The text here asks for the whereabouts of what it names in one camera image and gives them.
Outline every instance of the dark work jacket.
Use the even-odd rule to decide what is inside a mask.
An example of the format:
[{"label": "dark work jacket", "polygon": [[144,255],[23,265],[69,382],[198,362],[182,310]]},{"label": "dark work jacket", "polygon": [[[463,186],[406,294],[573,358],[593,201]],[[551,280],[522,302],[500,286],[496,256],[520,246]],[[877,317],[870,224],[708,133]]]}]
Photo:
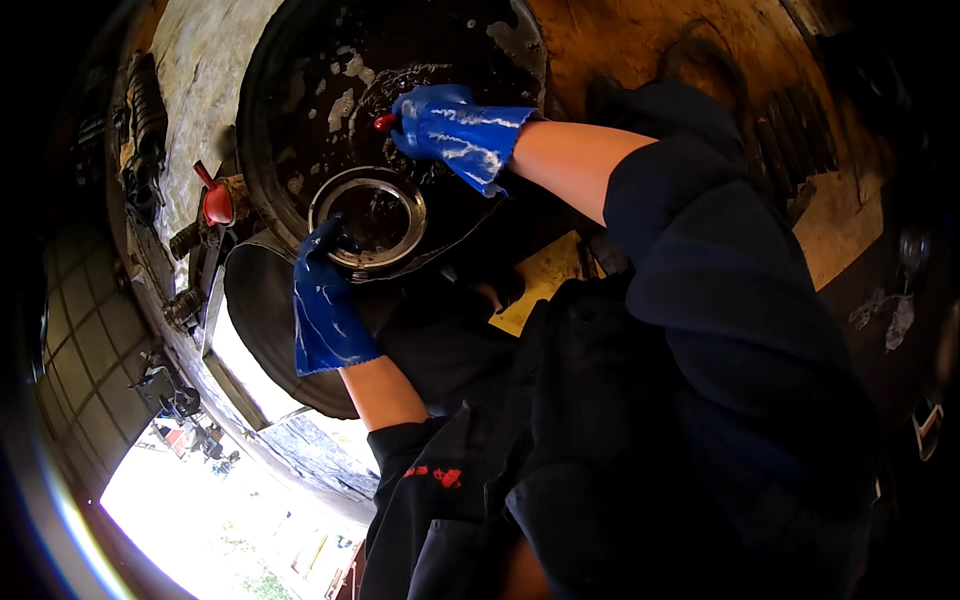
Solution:
[{"label": "dark work jacket", "polygon": [[371,432],[362,598],[490,597],[510,527],[556,597],[850,593],[875,417],[788,225],[683,134],[623,160],[604,216],[631,280],[541,302],[486,413]]}]

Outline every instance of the mechanic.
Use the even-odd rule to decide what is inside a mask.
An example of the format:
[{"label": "mechanic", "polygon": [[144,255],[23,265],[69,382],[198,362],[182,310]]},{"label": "mechanic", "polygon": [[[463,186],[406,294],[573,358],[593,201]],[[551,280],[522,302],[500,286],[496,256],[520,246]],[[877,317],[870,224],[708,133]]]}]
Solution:
[{"label": "mechanic", "polygon": [[394,106],[411,158],[487,195],[509,169],[630,257],[541,300],[519,340],[446,282],[374,340],[326,258],[339,219],[303,243],[298,371],[340,371],[382,474],[360,596],[847,597],[876,418],[800,245],[720,103],[599,82],[589,125],[461,85]]}]

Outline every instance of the jacket sleeve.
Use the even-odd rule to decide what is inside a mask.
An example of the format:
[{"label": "jacket sleeve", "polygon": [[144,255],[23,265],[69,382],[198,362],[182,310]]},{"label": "jacket sleeve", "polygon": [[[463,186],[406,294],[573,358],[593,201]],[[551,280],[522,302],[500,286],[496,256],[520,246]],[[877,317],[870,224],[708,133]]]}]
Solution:
[{"label": "jacket sleeve", "polygon": [[876,418],[788,225],[699,138],[614,170],[604,216],[636,267],[627,305],[663,328],[694,468],[754,571],[839,597],[865,558]]}]

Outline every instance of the glove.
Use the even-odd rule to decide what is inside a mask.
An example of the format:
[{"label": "glove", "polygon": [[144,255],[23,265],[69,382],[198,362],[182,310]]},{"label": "glove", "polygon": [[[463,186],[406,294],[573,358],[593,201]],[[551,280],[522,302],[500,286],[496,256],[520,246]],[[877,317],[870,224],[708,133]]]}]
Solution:
[{"label": "glove", "polygon": [[478,107],[464,85],[424,85],[396,99],[393,113],[402,132],[393,130],[391,137],[410,158],[442,160],[490,198],[501,191],[493,180],[535,112],[529,107]]},{"label": "glove", "polygon": [[294,266],[297,375],[359,365],[383,353],[360,321],[350,284],[326,254],[340,233],[340,215],[303,240]]}]

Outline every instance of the red handle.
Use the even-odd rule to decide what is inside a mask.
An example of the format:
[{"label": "red handle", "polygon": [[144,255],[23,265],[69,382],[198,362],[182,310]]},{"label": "red handle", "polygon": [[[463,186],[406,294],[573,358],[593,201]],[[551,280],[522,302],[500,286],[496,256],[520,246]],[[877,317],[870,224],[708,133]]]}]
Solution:
[{"label": "red handle", "polygon": [[376,120],[373,121],[373,128],[379,132],[388,132],[394,128],[398,120],[395,114],[385,114],[382,117],[376,117]]},{"label": "red handle", "polygon": [[204,182],[206,189],[212,190],[214,187],[219,185],[219,183],[214,181],[210,174],[206,171],[206,167],[204,167],[204,162],[202,160],[198,160],[193,164],[193,170],[196,171],[197,175],[200,176],[200,179]]}]

